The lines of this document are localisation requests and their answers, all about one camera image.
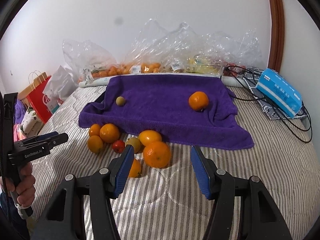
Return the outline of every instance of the bed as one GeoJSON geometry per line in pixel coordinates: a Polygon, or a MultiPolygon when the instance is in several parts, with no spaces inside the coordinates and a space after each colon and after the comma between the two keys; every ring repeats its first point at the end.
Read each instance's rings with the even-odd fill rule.
{"type": "MultiPolygon", "coordinates": [[[[238,97],[247,98],[242,88],[229,87],[238,97]]],[[[88,129],[78,126],[78,116],[86,103],[94,101],[105,87],[77,89],[58,109],[41,133],[66,132],[69,141],[51,154],[33,162],[36,177],[34,219],[41,215],[53,192],[71,173],[88,176],[107,167],[118,155],[111,147],[92,154],[87,146],[88,129]]],[[[270,121],[256,102],[235,100],[238,124],[252,135],[251,149],[226,151],[201,147],[204,155],[232,176],[257,175],[278,205],[294,240],[301,240],[320,214],[320,164],[311,143],[296,140],[279,120],[270,121]]],[[[302,127],[300,120],[294,123],[302,127]]],[[[307,135],[298,132],[301,138],[307,135]]],[[[122,134],[126,140],[130,135],[122,134]]],[[[124,192],[112,200],[121,239],[202,239],[213,205],[198,187],[190,162],[190,146],[169,143],[172,159],[165,169],[151,169],[142,163],[140,178],[128,179],[124,192]]],[[[89,197],[84,199],[87,240],[93,239],[89,197]]],[[[235,199],[230,239],[238,232],[240,199],[235,199]]]]}

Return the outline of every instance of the person's hand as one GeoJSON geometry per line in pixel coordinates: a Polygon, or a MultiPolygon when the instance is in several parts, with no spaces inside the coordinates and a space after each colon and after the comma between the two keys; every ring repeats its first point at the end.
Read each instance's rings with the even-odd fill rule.
{"type": "MultiPolygon", "coordinates": [[[[31,204],[35,199],[36,189],[33,185],[35,184],[36,179],[34,176],[31,175],[31,173],[32,173],[32,164],[27,163],[27,165],[24,166],[20,171],[20,174],[25,176],[25,178],[23,179],[22,182],[19,183],[19,185],[16,188],[14,187],[14,184],[10,179],[8,178],[5,179],[8,192],[10,191],[13,192],[16,190],[17,193],[19,194],[17,201],[23,207],[31,206],[31,204]]],[[[2,177],[0,177],[0,184],[1,184],[1,187],[3,188],[2,177]]]]}

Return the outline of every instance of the blue tissue package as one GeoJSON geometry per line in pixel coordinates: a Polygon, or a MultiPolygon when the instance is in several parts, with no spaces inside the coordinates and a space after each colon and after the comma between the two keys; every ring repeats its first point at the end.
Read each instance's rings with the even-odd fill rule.
{"type": "Polygon", "coordinates": [[[274,101],[291,118],[295,117],[302,107],[300,93],[269,68],[262,72],[256,89],[274,101]]]}

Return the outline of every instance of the red paper bag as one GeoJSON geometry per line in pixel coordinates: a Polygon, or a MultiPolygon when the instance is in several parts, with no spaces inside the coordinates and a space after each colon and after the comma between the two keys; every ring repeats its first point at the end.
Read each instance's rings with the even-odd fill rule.
{"type": "Polygon", "coordinates": [[[59,108],[57,101],[50,100],[43,94],[43,90],[49,81],[49,76],[44,82],[38,85],[32,92],[27,95],[27,99],[32,108],[36,111],[37,115],[42,122],[46,123],[52,114],[59,108]]]}

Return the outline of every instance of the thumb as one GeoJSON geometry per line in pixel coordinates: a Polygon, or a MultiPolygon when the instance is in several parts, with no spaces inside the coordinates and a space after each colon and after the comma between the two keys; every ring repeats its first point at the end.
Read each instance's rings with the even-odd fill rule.
{"type": "MultiPolygon", "coordinates": [[[[12,181],[8,178],[5,178],[5,182],[6,182],[6,186],[7,186],[8,191],[13,192],[15,190],[15,187],[14,187],[14,184],[12,183],[12,181]]],[[[2,177],[0,177],[0,184],[1,184],[2,189],[4,189],[2,177]]]]}

